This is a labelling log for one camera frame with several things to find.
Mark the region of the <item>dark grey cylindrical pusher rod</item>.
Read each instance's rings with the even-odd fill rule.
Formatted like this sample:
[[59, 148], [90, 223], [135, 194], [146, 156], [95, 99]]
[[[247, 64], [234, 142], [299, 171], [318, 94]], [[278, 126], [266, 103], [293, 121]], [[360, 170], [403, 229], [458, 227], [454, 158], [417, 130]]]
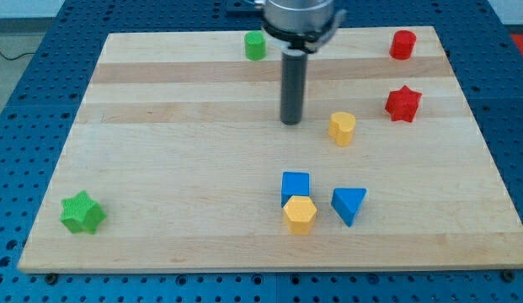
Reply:
[[282, 54], [280, 87], [280, 121], [296, 125], [302, 121], [307, 78], [307, 54]]

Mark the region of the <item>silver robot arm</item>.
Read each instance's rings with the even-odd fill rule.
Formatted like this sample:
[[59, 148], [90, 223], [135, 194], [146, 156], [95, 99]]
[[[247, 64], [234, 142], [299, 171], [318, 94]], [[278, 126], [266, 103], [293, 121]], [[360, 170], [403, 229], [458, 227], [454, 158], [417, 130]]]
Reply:
[[336, 34], [347, 11], [334, 0], [255, 0], [262, 31], [281, 51], [280, 121], [302, 121], [308, 57]]

